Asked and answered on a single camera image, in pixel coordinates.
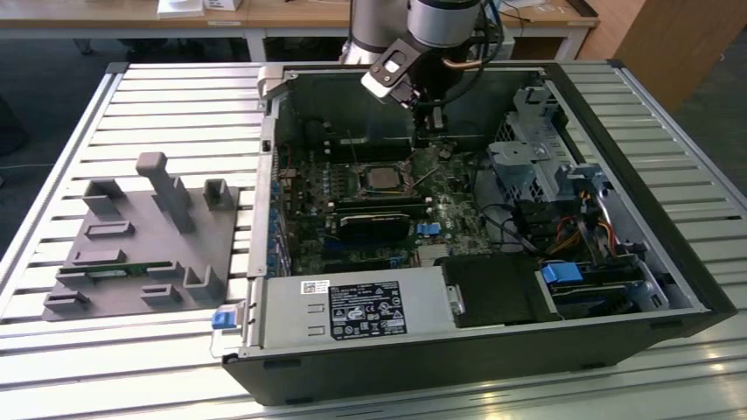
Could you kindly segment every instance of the aluminum table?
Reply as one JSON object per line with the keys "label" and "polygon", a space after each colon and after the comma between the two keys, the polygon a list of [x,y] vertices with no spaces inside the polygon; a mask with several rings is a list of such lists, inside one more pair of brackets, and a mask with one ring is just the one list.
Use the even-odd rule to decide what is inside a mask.
{"label": "aluminum table", "polygon": [[[238,335],[211,335],[213,311],[42,321],[43,300],[89,211],[90,179],[137,177],[163,151],[186,186],[242,189],[229,299],[246,296],[255,205],[259,64],[113,66],[0,262],[0,417],[138,418],[742,418],[747,415],[747,205],[625,68],[563,64],[741,313],[617,367],[263,407],[221,367]],[[594,156],[575,132],[579,150]]]}

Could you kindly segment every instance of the circuit board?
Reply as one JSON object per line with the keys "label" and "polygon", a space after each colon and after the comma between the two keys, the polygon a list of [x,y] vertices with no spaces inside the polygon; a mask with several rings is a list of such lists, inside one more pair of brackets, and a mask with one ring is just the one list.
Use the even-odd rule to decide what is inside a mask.
{"label": "circuit board", "polygon": [[[295,275],[418,267],[418,249],[430,245],[443,245],[449,255],[491,252],[491,238],[473,201],[471,153],[453,154],[431,146],[398,162],[318,160],[310,153],[305,162],[281,172]],[[355,245],[343,241],[334,225],[342,210],[335,206],[386,205],[393,199],[422,200],[427,205],[426,213],[410,219],[406,237]]]}

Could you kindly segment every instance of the blue latch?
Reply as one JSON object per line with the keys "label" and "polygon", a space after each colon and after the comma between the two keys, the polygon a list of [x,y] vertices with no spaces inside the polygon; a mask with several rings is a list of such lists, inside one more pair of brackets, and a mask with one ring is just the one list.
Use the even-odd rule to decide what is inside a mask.
{"label": "blue latch", "polygon": [[430,235],[439,235],[442,233],[442,224],[441,223],[431,223],[429,226],[429,234]]}
{"label": "blue latch", "polygon": [[585,280],[582,271],[573,262],[551,262],[541,271],[547,284],[582,282]]}
{"label": "blue latch", "polygon": [[237,311],[218,311],[213,314],[213,329],[237,328]]}

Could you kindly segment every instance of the sticker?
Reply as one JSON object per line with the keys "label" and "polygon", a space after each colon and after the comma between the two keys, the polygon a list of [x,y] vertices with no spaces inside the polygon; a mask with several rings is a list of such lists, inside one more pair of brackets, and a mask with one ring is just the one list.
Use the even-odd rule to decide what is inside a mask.
{"label": "sticker", "polygon": [[327,293],[330,289],[330,280],[310,280],[302,282],[302,294],[313,295],[315,293]]}
{"label": "sticker", "polygon": [[327,286],[334,339],[367,339],[407,333],[399,282],[345,286],[330,286],[327,282]]}
{"label": "sticker", "polygon": [[234,20],[211,20],[209,22],[209,26],[239,26],[239,25],[242,25],[242,23]]}

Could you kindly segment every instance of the table leg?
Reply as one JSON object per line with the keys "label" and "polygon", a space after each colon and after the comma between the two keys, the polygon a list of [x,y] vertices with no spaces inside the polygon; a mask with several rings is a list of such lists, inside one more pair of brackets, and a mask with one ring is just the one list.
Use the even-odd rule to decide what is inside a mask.
{"label": "table leg", "polygon": [[251,56],[251,60],[254,62],[266,62],[266,30],[247,29],[245,31],[245,38],[247,39],[249,55]]}
{"label": "table leg", "polygon": [[559,61],[575,60],[575,56],[582,49],[585,44],[586,34],[589,33],[589,28],[574,28],[569,29],[569,36],[563,39],[561,48],[558,48],[558,53],[555,54],[555,59]]}
{"label": "table leg", "polygon": [[75,38],[73,42],[75,43],[75,46],[79,48],[79,51],[83,55],[90,55],[91,53],[94,53],[94,50],[91,49],[90,38]]}

